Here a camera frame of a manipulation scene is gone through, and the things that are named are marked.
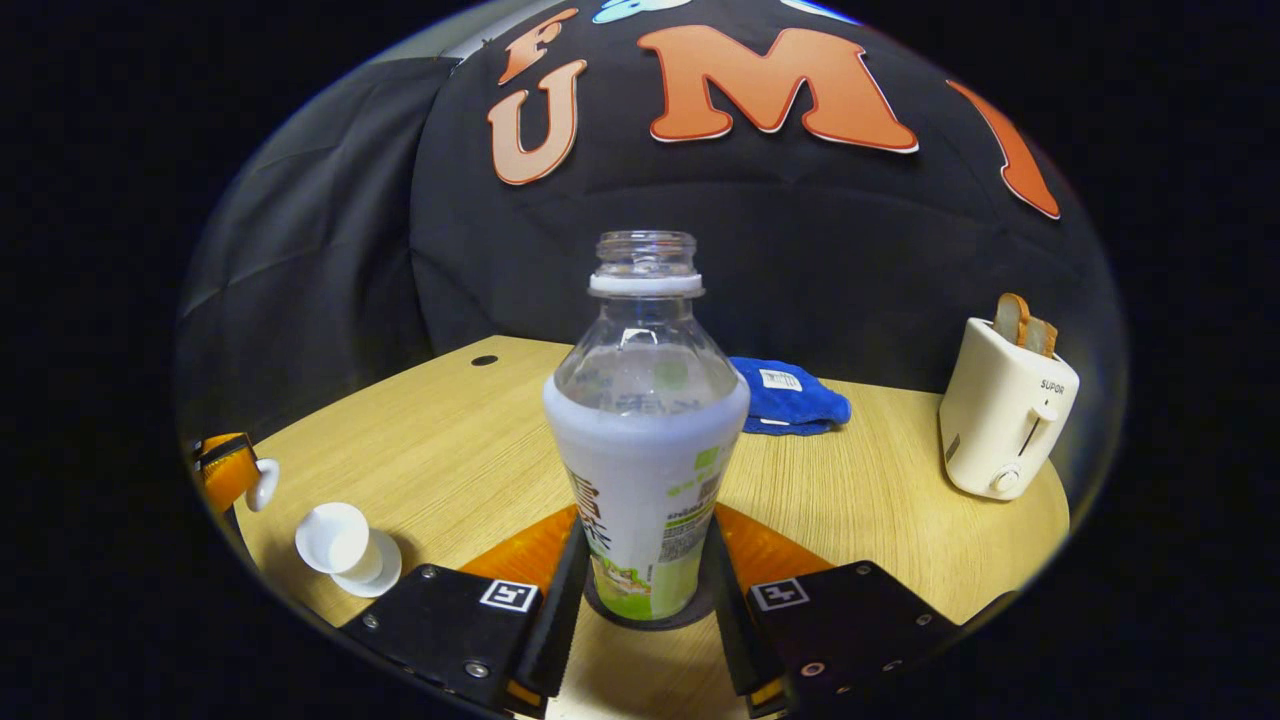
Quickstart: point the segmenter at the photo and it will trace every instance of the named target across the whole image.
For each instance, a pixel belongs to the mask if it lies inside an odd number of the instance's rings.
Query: towel tag
[[[791,373],[783,373],[781,370],[765,370],[760,369],[760,379],[764,382],[764,387],[773,389],[794,389],[796,392],[804,392],[804,386],[800,384],[800,379]]]

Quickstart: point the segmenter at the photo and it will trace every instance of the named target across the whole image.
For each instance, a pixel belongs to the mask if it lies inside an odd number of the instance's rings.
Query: black fabric
[[[708,288],[695,313],[723,350],[827,378],[942,392],[965,319],[991,316],[997,296],[1012,291],[1057,325],[1059,352],[1080,374],[1052,459],[1069,500],[1087,495],[1120,433],[1123,310],[1088,215],[1030,138],[1061,220],[1005,187],[991,129],[946,85],[964,78],[873,29],[764,0],[700,0],[608,24],[580,14],[562,23],[540,60],[499,87],[507,45],[568,5],[467,58],[428,118],[411,243],[436,351],[492,333],[576,341],[596,311],[585,293],[594,243],[611,229],[691,232]],[[920,150],[897,155],[812,136],[800,124],[813,102],[808,87],[777,133],[755,129],[712,87],[716,108],[733,117],[727,136],[655,141],[649,124],[663,113],[662,76],[636,38],[680,24],[709,24],[759,54],[783,27],[863,45]],[[492,161],[489,109],[529,91],[522,145],[539,146],[547,95],[538,82],[577,59],[588,68],[577,78],[572,151],[545,178],[503,183]]]
[[[179,305],[184,441],[260,439],[433,356],[410,269],[408,188],[422,123],[454,64],[353,70],[227,191]]]

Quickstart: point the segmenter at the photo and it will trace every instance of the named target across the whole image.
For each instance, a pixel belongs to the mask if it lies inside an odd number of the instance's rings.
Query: blue cloth
[[[815,436],[845,424],[854,415],[849,398],[826,387],[795,365],[777,360],[730,357],[751,388],[748,433]],[[773,420],[773,424],[764,420]]]

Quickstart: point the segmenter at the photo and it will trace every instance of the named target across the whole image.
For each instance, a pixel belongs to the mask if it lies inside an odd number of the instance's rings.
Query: letter m
[[[709,83],[764,132],[777,132],[800,85],[809,83],[813,109],[805,129],[832,142],[914,152],[915,133],[893,110],[863,61],[865,50],[845,38],[787,28],[760,56],[707,26],[684,26],[641,36],[636,45],[658,54],[667,108],[650,132],[663,142],[726,135],[733,118],[712,106]]]

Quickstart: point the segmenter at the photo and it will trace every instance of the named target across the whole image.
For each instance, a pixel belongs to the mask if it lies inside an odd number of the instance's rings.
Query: toast
[[[1000,337],[1023,347],[1027,343],[1027,323],[1030,318],[1032,313],[1027,307],[1027,301],[1012,292],[1006,292],[996,302],[996,322],[992,323],[992,329]]]
[[[1039,318],[1032,318],[1027,323],[1027,350],[1032,352],[1043,355],[1044,357],[1053,356],[1053,345],[1057,343],[1057,328],[1041,320]]]

